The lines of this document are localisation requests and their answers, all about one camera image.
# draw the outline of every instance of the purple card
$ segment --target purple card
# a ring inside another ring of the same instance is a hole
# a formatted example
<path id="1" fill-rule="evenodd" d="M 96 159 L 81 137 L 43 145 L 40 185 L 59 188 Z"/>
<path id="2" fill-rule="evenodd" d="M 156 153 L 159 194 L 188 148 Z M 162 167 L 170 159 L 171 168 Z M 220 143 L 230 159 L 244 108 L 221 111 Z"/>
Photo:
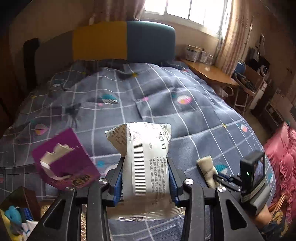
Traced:
<path id="1" fill-rule="evenodd" d="M 45 153 L 53 152 L 57 144 L 68 145 L 70 148 L 74 149 L 49 164 L 51 172 L 53 172 L 56 177 L 69 175 L 69 178 L 63 180 L 49 177 L 40 163 L 40 159 Z M 100 177 L 100 173 L 71 128 L 66 129 L 54 138 L 35 148 L 32 151 L 32 156 L 35 161 L 36 169 L 43 181 L 60 190 L 64 190 L 66 187 L 70 186 L 81 188 Z"/>

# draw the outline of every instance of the white packet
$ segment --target white packet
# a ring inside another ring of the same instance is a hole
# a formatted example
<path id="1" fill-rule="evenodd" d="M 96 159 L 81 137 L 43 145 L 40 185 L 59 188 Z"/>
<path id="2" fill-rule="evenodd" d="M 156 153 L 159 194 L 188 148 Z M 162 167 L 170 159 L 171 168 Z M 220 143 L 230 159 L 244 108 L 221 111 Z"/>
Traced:
<path id="1" fill-rule="evenodd" d="M 171 201 L 168 153 L 170 124 L 127 123 L 105 132 L 107 139 L 125 156 L 122 196 L 108 218 L 147 221 L 172 218 L 184 212 Z"/>

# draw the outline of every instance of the pink blanket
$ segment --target pink blanket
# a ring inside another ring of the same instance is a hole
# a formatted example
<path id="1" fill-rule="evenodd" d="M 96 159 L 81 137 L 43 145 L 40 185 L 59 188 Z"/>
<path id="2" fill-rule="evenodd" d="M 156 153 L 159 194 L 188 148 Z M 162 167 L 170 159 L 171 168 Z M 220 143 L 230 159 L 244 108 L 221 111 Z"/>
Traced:
<path id="1" fill-rule="evenodd" d="M 296 217 L 296 131 L 284 123 L 264 146 L 276 177 L 276 193 L 271 205 L 281 195 L 288 196 L 287 222 Z"/>

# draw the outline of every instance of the camera screen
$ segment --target camera screen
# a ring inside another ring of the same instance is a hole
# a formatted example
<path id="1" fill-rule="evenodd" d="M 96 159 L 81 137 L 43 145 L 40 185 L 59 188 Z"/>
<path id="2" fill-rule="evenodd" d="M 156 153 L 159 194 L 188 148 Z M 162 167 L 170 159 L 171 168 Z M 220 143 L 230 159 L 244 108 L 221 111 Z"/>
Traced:
<path id="1" fill-rule="evenodd" d="M 255 187 L 258 182 L 262 179 L 264 176 L 264 159 L 261 158 L 259 161 L 257 161 L 254 164 L 254 181 L 253 181 L 253 187 Z"/>

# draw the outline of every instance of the small box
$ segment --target small box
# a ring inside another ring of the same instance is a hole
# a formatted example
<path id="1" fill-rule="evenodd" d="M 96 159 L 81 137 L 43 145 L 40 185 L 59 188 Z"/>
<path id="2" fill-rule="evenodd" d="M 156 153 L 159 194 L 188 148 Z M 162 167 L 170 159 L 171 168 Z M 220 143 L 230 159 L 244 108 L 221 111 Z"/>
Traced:
<path id="1" fill-rule="evenodd" d="M 63 153 L 57 155 L 54 152 L 65 147 L 70 151 L 64 155 Z M 46 155 L 59 158 L 46 162 Z M 60 190 L 66 187 L 82 188 L 100 177 L 100 173 L 71 128 L 35 148 L 32 156 L 43 181 Z"/>
<path id="2" fill-rule="evenodd" d="M 196 62 L 200 58 L 201 50 L 202 49 L 200 47 L 195 47 L 195 46 L 188 45 L 187 48 L 186 48 L 185 58 L 187 60 L 189 60 L 189 61 Z"/>

